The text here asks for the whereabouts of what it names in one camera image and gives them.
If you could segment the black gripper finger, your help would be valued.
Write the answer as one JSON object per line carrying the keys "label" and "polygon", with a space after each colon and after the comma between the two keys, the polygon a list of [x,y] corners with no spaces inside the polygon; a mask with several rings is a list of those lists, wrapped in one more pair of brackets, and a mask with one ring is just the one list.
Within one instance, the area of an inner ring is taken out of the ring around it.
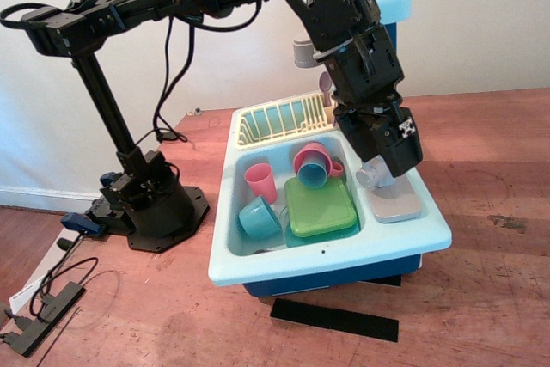
{"label": "black gripper finger", "polygon": [[373,153],[383,159],[393,177],[403,175],[423,160],[419,130],[409,108],[394,113],[376,107],[375,120]]}
{"label": "black gripper finger", "polygon": [[363,162],[385,158],[388,118],[360,111],[335,111],[334,118],[350,146]]}

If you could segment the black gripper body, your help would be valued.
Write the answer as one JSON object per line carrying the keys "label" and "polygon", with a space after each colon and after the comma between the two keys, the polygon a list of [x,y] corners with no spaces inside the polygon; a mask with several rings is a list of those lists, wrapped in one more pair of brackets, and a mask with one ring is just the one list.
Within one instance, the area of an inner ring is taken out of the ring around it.
{"label": "black gripper body", "polygon": [[335,90],[339,113],[398,111],[403,102],[396,86],[404,79],[394,42],[383,25],[313,58],[323,64]]}

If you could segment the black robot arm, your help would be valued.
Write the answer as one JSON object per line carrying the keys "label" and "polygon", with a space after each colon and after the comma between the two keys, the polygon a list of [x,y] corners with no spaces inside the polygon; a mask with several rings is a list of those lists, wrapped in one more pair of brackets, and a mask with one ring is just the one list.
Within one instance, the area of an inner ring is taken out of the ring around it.
{"label": "black robot arm", "polygon": [[[125,235],[131,248],[161,252],[195,235],[208,203],[184,187],[157,152],[143,153],[132,138],[95,57],[106,39],[144,21],[178,19],[190,29],[206,16],[224,18],[243,4],[268,0],[70,0],[65,9],[20,3],[1,23],[24,31],[38,53],[69,58],[107,128],[123,172],[101,187],[89,213],[93,223]],[[335,86],[336,122],[364,162],[363,176],[388,185],[423,158],[419,133],[397,84],[403,72],[377,0],[285,0],[300,18]]]}

